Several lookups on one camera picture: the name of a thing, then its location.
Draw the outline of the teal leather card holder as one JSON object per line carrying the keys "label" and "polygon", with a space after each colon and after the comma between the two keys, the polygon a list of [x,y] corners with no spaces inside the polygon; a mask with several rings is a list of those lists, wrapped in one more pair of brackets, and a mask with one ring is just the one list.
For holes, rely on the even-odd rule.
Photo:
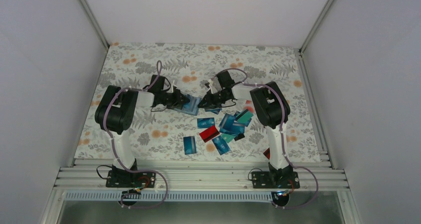
{"label": "teal leather card holder", "polygon": [[202,99],[200,97],[195,97],[189,94],[185,94],[185,96],[189,99],[189,102],[182,105],[181,107],[174,108],[173,110],[180,113],[197,116],[199,112],[198,104]]}

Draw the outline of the red card black stripe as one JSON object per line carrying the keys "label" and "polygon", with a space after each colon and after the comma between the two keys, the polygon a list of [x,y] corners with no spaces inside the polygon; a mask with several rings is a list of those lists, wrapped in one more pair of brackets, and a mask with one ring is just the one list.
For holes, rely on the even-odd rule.
{"label": "red card black stripe", "polygon": [[264,156],[265,156],[267,159],[270,159],[270,149],[269,149],[269,148],[267,148],[267,149],[264,151]]}

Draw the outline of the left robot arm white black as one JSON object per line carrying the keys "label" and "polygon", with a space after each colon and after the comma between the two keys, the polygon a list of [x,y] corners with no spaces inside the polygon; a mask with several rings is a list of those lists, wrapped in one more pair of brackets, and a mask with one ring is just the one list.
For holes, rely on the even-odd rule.
{"label": "left robot arm white black", "polygon": [[131,151],[128,129],[132,125],[137,108],[154,108],[163,105],[167,109],[181,109],[192,100],[169,80],[153,75],[144,88],[110,85],[95,111],[95,122],[111,139],[114,161],[112,174],[118,175],[123,185],[131,187],[138,181],[137,161]]}

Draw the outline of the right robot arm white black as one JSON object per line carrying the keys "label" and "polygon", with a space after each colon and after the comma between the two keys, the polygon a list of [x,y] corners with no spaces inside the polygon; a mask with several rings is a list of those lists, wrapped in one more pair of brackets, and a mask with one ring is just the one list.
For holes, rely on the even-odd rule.
{"label": "right robot arm white black", "polygon": [[228,69],[217,73],[221,90],[214,88],[213,79],[205,82],[208,89],[199,108],[221,108],[228,100],[250,100],[259,122],[265,127],[269,140],[269,182],[276,188],[282,187],[293,173],[286,151],[286,123],[290,106],[276,82],[250,84],[244,80],[235,82]]}

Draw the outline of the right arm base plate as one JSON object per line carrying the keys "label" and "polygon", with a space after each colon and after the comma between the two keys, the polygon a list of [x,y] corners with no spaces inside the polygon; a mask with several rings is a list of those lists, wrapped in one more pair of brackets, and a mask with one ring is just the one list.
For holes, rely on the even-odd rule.
{"label": "right arm base plate", "polygon": [[297,172],[275,178],[268,171],[252,171],[251,182],[254,189],[299,189]]}

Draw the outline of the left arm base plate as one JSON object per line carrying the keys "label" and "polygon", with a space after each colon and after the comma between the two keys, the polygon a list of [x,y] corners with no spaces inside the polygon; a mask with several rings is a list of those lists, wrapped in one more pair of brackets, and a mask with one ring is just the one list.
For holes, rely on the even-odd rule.
{"label": "left arm base plate", "polygon": [[130,173],[117,169],[108,172],[105,186],[107,188],[153,188],[155,180],[155,172]]}

